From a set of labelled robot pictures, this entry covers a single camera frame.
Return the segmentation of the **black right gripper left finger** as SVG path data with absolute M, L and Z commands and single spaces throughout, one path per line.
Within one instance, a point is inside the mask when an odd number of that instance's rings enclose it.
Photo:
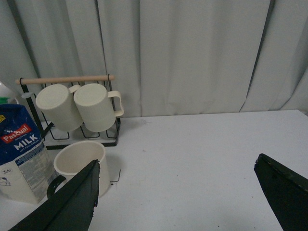
M 92 160 L 58 191 L 66 179 L 59 175 L 47 190 L 47 201 L 12 231 L 87 231 L 99 196 L 99 161 Z

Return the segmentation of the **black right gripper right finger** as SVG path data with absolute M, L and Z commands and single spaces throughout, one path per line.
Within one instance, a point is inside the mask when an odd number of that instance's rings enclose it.
M 271 157 L 260 154 L 254 171 L 284 231 L 308 229 L 308 180 Z

